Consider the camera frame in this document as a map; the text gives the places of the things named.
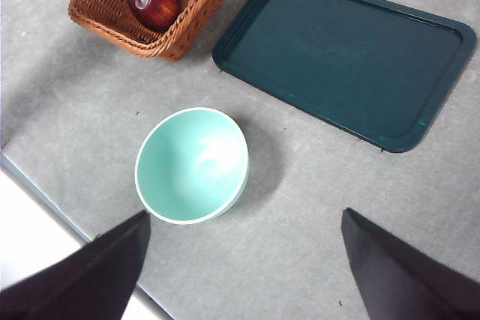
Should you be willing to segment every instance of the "red apple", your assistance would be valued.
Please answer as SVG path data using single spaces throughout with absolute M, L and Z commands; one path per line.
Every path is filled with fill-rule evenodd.
M 165 31 L 180 13 L 177 0 L 128 0 L 134 16 L 153 31 Z

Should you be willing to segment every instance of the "mint green bowl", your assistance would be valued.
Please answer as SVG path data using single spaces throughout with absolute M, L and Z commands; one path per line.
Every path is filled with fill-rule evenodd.
M 248 149 L 228 115 L 191 108 L 162 120 L 136 157 L 135 185 L 159 219 L 194 224 L 227 211 L 248 178 Z

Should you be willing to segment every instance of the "dark green tray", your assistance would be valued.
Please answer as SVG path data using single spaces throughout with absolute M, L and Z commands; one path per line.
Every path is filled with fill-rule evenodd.
M 461 22 L 385 0 L 248 0 L 218 67 L 387 151 L 424 135 L 476 43 Z

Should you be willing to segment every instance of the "white floor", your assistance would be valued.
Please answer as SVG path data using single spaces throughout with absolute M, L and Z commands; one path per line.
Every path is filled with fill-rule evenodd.
M 83 241 L 9 175 L 0 171 L 0 289 L 62 260 Z M 158 320 L 134 292 L 124 320 Z

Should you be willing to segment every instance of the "gray table surface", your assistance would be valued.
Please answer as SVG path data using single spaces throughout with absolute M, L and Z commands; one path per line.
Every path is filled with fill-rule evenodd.
M 480 0 L 390 1 L 480 34 Z M 347 206 L 480 281 L 479 53 L 420 145 L 380 152 L 218 71 L 212 47 L 244 2 L 226 0 L 172 63 L 73 24 L 68 0 L 1 0 L 4 155 L 93 238 L 142 209 L 134 161 L 159 120 L 191 106 L 237 120 L 251 155 L 241 200 L 195 226 L 152 218 L 139 285 L 175 319 L 366 320 Z

